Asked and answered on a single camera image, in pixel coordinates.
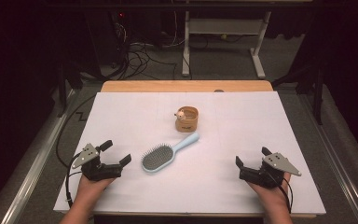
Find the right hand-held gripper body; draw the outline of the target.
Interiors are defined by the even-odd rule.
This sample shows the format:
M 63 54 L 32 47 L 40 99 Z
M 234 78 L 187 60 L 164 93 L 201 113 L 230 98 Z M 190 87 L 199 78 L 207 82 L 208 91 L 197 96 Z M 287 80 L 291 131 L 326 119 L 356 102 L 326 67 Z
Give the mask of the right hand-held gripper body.
M 266 189 L 274 189 L 282 184 L 285 173 L 302 176 L 302 173 L 283 154 L 276 152 L 264 156 L 258 170 L 244 166 L 240 170 L 239 179 Z

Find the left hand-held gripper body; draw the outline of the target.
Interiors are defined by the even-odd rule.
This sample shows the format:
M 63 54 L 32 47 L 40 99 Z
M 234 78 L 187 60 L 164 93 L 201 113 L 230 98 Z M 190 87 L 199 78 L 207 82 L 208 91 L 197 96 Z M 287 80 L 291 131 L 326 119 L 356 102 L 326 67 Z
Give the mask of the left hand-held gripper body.
M 121 177 L 123 167 L 119 164 L 104 164 L 101 162 L 101 152 L 91 143 L 86 144 L 77 154 L 72 169 L 81 168 L 82 174 L 91 181 Z

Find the light blue hairbrush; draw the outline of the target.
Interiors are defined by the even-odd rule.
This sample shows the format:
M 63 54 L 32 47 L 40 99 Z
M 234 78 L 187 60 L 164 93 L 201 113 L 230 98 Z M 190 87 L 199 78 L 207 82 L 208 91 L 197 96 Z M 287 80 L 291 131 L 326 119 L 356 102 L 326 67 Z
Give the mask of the light blue hairbrush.
M 148 173 L 155 173 L 168 166 L 173 162 L 175 154 L 197 142 L 200 139 L 198 133 L 192 133 L 174 146 L 160 144 L 149 151 L 142 157 L 142 167 Z

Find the tan cup with animal figure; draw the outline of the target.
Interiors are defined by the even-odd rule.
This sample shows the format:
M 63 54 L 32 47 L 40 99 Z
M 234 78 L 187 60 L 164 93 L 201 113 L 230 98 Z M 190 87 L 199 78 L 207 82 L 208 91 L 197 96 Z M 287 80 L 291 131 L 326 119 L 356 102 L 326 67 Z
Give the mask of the tan cup with animal figure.
M 192 133 L 197 130 L 199 111 L 193 106 L 182 106 L 174 114 L 176 116 L 175 128 L 181 133 Z

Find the person's left hand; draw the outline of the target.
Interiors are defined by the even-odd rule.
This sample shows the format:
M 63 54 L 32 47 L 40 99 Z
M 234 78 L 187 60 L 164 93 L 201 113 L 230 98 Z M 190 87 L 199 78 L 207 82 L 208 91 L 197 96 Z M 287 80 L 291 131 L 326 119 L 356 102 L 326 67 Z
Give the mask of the person's left hand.
M 82 175 L 77 188 L 76 202 L 97 202 L 103 191 L 113 182 L 114 178 L 91 181 Z

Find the person's right hand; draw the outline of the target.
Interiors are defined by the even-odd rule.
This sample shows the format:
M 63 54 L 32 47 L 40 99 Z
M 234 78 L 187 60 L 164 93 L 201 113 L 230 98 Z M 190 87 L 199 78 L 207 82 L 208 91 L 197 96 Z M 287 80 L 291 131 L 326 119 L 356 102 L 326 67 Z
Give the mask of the person's right hand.
M 261 204 L 265 208 L 274 208 L 274 207 L 283 207 L 287 208 L 289 204 L 288 199 L 288 183 L 290 182 L 291 175 L 289 173 L 285 173 L 283 175 L 282 184 L 274 189 L 265 189 L 256 184 L 248 182 L 248 185 L 252 190 L 257 194 Z

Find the white table cover sheet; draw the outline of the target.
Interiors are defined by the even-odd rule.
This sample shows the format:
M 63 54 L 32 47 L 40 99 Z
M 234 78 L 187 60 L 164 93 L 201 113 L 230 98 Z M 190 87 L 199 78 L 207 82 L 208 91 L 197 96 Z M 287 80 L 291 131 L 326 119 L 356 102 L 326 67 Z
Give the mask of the white table cover sheet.
M 175 112 L 199 111 L 199 141 L 179 150 L 173 162 L 150 174 L 141 158 L 159 144 L 185 138 L 175 129 Z M 78 145 L 113 145 L 101 156 L 131 162 L 103 193 L 98 214 L 259 215 L 259 201 L 239 178 L 235 164 L 256 169 L 262 147 L 280 152 L 300 172 L 290 180 L 296 216 L 321 215 L 324 205 L 275 91 L 261 92 L 101 92 L 97 94 Z

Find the black metal stand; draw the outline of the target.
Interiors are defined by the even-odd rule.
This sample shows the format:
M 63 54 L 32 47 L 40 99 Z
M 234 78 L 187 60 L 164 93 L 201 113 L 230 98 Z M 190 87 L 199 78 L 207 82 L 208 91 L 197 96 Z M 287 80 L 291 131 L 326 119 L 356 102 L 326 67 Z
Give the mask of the black metal stand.
M 101 72 L 87 69 L 76 62 L 60 60 L 56 66 L 56 74 L 58 79 L 58 100 L 59 100 L 59 114 L 61 118 L 67 110 L 67 86 L 70 86 L 73 90 L 81 90 L 83 88 L 82 79 L 96 79 L 105 81 L 105 77 L 102 76 Z
M 291 69 L 289 73 L 271 82 L 273 88 L 283 83 L 296 83 L 297 94 L 313 94 L 312 115 L 319 125 L 322 125 L 322 102 L 324 72 L 318 63 L 306 63 L 299 68 Z

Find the black computer tower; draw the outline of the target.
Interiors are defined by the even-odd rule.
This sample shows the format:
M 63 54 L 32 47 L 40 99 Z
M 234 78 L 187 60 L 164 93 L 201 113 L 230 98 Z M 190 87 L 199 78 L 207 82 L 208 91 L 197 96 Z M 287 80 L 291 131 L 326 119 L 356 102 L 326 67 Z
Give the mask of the black computer tower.
M 123 64 L 124 30 L 118 23 L 117 13 L 114 11 L 88 12 L 86 18 L 99 64 Z

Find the metal floor rail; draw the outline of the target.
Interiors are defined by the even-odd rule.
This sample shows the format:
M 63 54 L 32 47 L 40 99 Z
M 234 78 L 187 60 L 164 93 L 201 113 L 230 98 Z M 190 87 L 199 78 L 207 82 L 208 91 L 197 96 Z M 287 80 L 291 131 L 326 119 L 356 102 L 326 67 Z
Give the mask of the metal floor rail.
M 354 182 L 351 180 L 347 172 L 347 164 L 339 159 L 336 148 L 327 136 L 324 126 L 319 124 L 313 115 L 312 105 L 306 95 L 298 96 L 301 104 L 305 107 L 308 116 L 312 120 L 313 126 L 316 128 L 323 145 L 327 160 L 331 166 L 333 173 L 337 178 L 337 182 L 343 191 L 347 202 L 349 203 L 352 212 L 358 221 L 358 189 L 355 187 Z
M 78 90 L 69 90 L 64 95 L 66 106 L 54 107 L 1 191 L 0 198 L 7 200 L 9 206 L 0 224 L 17 224 L 20 220 L 78 94 Z

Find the white metal desk frame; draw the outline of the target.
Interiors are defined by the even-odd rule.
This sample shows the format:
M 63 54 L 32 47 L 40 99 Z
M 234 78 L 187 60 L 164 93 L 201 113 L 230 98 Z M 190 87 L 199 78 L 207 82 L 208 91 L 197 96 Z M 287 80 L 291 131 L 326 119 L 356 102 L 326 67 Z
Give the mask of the white metal desk frame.
M 185 16 L 185 37 L 182 60 L 182 75 L 190 75 L 190 48 L 189 38 L 191 35 L 256 35 L 257 43 L 249 49 L 255 71 L 259 79 L 265 79 L 263 65 L 259 58 L 265 33 L 269 25 L 271 12 L 267 11 L 263 19 L 237 20 L 237 19 L 191 19 L 187 11 Z

